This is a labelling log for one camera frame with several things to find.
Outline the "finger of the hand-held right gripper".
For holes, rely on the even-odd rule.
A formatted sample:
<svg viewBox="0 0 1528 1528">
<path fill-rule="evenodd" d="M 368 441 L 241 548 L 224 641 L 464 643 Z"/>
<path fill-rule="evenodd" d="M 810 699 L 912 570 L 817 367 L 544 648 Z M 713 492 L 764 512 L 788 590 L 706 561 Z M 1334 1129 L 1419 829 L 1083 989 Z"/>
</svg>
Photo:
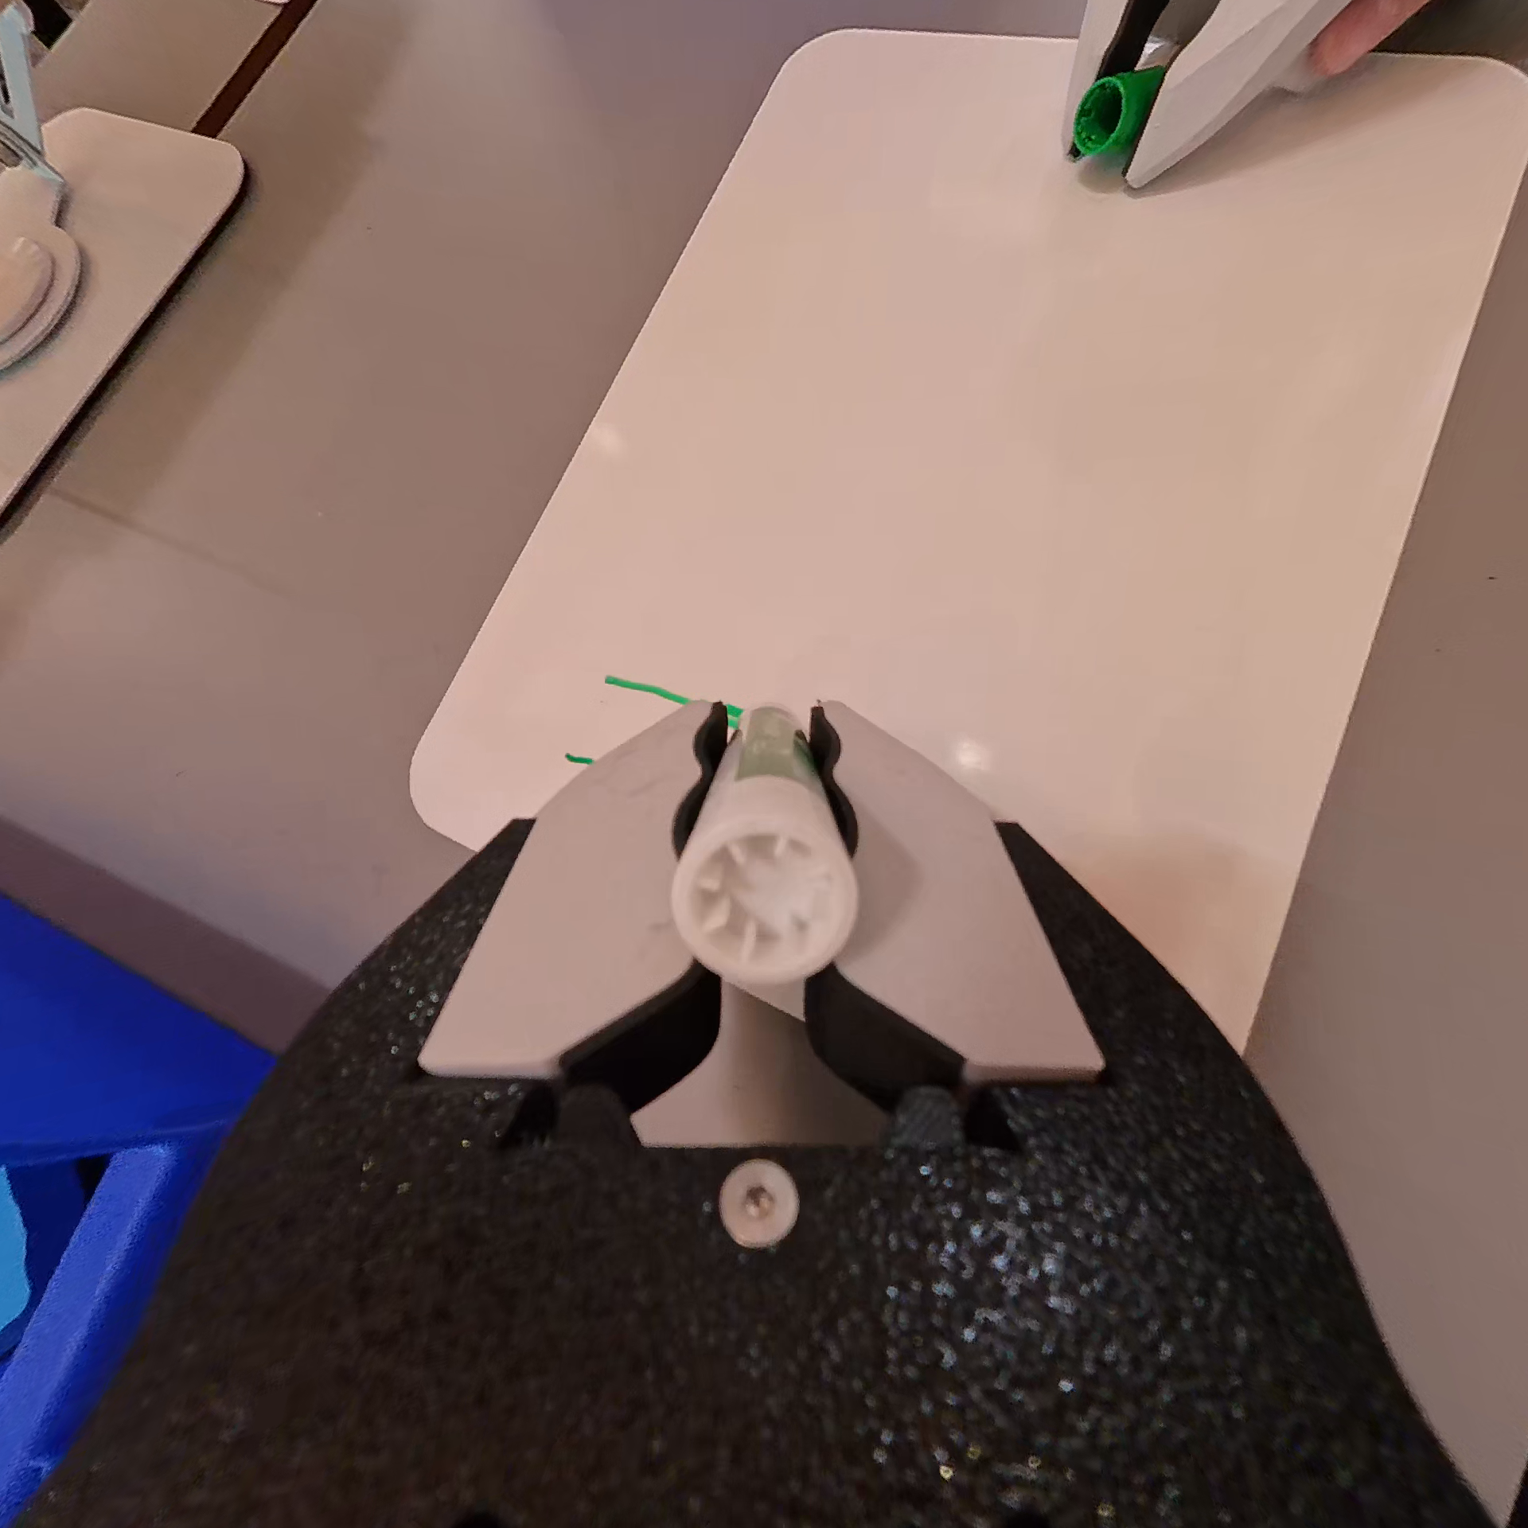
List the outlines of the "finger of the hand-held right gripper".
<svg viewBox="0 0 1528 1528">
<path fill-rule="evenodd" d="M 1163 75 L 1125 183 L 1143 190 L 1292 79 L 1346 3 L 1221 3 Z"/>
<path fill-rule="evenodd" d="M 1168 70 L 1177 61 L 1177 43 L 1165 32 L 1168 8 L 1166 3 L 1090 3 L 1086 6 L 1063 112 L 1063 146 L 1070 157 L 1075 157 L 1077 105 L 1095 81 L 1141 68 L 1165 66 Z M 1130 157 L 1137 145 L 1121 157 Z"/>
</svg>

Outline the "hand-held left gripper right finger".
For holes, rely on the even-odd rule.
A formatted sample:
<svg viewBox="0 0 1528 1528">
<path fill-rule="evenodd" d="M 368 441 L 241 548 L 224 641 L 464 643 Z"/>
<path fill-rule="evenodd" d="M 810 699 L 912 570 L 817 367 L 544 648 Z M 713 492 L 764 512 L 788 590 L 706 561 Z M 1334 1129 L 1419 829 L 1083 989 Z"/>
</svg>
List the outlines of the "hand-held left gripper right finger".
<svg viewBox="0 0 1528 1528">
<path fill-rule="evenodd" d="M 859 887 L 848 943 L 806 983 L 817 1060 L 888 1112 L 924 1087 L 1095 1083 L 1101 1049 L 988 807 L 841 701 L 808 738 Z"/>
</svg>

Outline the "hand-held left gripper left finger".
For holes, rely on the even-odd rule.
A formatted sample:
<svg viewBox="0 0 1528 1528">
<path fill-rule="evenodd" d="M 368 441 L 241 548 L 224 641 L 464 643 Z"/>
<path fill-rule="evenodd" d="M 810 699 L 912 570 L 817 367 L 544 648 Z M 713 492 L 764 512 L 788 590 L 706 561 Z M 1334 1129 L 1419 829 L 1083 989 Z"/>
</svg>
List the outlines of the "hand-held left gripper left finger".
<svg viewBox="0 0 1528 1528">
<path fill-rule="evenodd" d="M 719 701 L 690 703 L 512 827 L 510 872 L 422 1045 L 424 1074 L 595 1085 L 635 1114 L 701 1067 L 721 980 L 683 941 L 672 889 L 730 738 Z"/>
</svg>

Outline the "green marker cap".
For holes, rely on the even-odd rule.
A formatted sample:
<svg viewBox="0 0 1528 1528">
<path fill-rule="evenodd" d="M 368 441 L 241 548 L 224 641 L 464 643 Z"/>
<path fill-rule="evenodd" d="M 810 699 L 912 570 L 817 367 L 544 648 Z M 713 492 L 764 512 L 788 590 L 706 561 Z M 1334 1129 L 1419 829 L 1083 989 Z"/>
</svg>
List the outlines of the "green marker cap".
<svg viewBox="0 0 1528 1528">
<path fill-rule="evenodd" d="M 1081 161 L 1134 150 L 1152 117 L 1165 66 L 1105 75 L 1081 97 L 1074 117 L 1074 152 Z"/>
</svg>

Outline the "green whiteboard marker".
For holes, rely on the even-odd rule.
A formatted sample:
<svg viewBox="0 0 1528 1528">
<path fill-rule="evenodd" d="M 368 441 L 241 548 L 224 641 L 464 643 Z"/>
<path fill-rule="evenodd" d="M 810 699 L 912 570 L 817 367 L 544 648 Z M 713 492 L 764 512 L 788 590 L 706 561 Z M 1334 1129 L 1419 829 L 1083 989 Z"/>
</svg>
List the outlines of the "green whiteboard marker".
<svg viewBox="0 0 1528 1528">
<path fill-rule="evenodd" d="M 812 980 L 848 945 L 861 892 L 792 710 L 741 718 L 679 854 L 672 910 L 697 963 L 741 989 Z"/>
</svg>

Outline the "small white whiteboard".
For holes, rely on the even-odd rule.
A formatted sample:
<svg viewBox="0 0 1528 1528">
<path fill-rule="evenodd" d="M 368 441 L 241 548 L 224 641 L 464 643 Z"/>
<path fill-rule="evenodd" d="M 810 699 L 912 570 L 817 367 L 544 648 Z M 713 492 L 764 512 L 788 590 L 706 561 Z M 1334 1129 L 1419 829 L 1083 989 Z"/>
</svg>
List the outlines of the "small white whiteboard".
<svg viewBox="0 0 1528 1528">
<path fill-rule="evenodd" d="M 1132 192 L 1061 41 L 781 70 L 413 756 L 484 849 L 695 701 L 841 701 L 1248 1045 L 1525 177 L 1372 57 Z"/>
</svg>

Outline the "person's right hand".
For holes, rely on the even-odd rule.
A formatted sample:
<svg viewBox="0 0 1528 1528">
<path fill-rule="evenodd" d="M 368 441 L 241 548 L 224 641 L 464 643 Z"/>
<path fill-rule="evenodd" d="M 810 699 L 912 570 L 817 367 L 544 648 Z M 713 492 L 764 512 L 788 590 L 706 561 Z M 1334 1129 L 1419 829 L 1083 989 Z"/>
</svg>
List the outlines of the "person's right hand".
<svg viewBox="0 0 1528 1528">
<path fill-rule="evenodd" d="M 1377 50 L 1428 3 L 1348 3 L 1306 50 L 1305 63 L 1316 81 L 1330 81 Z"/>
</svg>

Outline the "blue plastic bin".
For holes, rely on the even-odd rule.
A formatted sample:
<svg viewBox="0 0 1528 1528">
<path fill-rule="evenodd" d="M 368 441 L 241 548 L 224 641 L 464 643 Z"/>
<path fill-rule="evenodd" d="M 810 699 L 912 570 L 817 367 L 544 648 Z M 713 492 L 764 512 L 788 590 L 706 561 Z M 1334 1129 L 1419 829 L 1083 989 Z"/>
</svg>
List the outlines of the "blue plastic bin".
<svg viewBox="0 0 1528 1528">
<path fill-rule="evenodd" d="M 2 900 L 2 1525 L 102 1400 L 275 1063 Z"/>
</svg>

